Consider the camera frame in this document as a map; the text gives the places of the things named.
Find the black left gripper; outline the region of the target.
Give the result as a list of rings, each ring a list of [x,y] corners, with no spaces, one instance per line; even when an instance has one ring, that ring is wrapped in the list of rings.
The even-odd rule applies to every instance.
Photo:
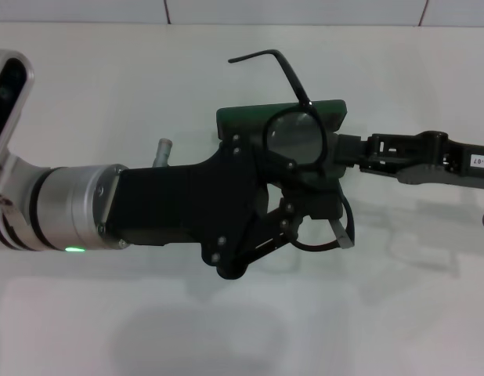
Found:
[[[197,243],[226,280],[282,245],[278,211],[268,210],[267,183],[318,193],[338,180],[338,165],[320,138],[273,140],[262,148],[222,143],[199,164],[121,172],[106,230],[128,244]]]

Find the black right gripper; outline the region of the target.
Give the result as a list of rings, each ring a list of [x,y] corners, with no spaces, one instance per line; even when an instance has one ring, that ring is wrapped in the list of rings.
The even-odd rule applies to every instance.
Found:
[[[363,172],[396,172],[397,180],[408,185],[435,183],[484,189],[484,146],[452,141],[444,132],[373,134],[366,140],[340,135],[334,162],[358,165]]]

